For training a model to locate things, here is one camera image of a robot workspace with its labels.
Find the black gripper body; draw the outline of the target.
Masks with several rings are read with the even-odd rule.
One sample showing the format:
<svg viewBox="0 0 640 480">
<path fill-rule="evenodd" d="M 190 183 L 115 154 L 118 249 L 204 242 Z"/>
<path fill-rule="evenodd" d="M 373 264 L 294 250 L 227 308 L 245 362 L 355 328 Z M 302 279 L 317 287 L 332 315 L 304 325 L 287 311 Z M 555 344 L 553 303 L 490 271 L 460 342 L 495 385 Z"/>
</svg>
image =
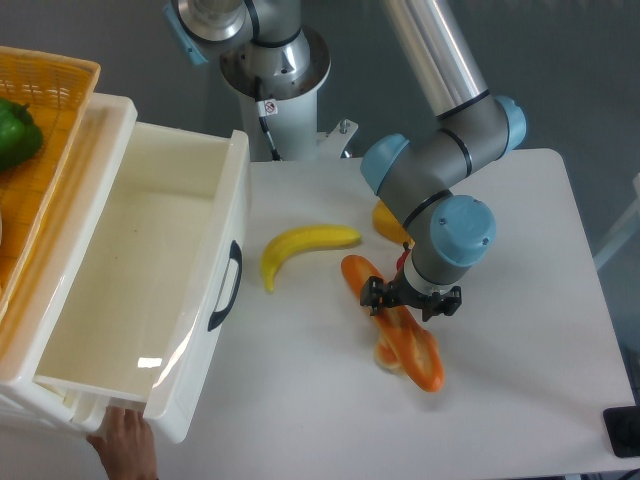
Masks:
<svg viewBox="0 0 640 480">
<path fill-rule="evenodd" d="M 440 315 L 453 316 L 462 305 L 462 290 L 459 286 L 453 286 L 444 293 L 421 293 L 409 284 L 401 271 L 389 282 L 378 276 L 370 276 L 359 291 L 359 300 L 360 305 L 365 307 L 380 302 L 386 309 L 410 306 L 421 312 L 426 305 L 439 303 Z"/>
</svg>

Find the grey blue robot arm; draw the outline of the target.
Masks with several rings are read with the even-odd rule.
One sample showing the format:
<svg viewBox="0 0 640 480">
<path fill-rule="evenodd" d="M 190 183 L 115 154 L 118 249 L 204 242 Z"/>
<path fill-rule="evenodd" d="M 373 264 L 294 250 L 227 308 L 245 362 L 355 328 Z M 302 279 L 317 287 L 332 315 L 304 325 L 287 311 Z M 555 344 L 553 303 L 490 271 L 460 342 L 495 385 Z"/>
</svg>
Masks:
<svg viewBox="0 0 640 480">
<path fill-rule="evenodd" d="M 439 127 L 420 148 L 394 134 L 365 153 L 362 176 L 413 245 L 394 279 L 369 274 L 356 291 L 372 311 L 450 316 L 462 302 L 459 280 L 495 237 L 489 208 L 452 188 L 519 146 L 526 118 L 490 93 L 446 2 L 388 1 L 385 10 Z M 253 160 L 316 160 L 330 150 L 317 129 L 317 92 L 331 61 L 299 2 L 171 1 L 164 13 L 193 63 L 218 59 Z"/>
</svg>

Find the person's hand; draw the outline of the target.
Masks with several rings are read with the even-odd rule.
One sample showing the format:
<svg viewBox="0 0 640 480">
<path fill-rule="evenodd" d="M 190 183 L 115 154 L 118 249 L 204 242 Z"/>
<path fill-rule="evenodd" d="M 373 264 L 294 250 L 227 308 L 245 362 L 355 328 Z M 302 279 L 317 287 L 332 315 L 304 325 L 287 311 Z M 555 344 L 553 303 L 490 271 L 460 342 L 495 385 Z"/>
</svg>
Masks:
<svg viewBox="0 0 640 480">
<path fill-rule="evenodd" d="M 97 453 L 108 479 L 158 479 L 154 435 L 139 411 L 110 406 L 101 435 L 86 441 Z"/>
</svg>

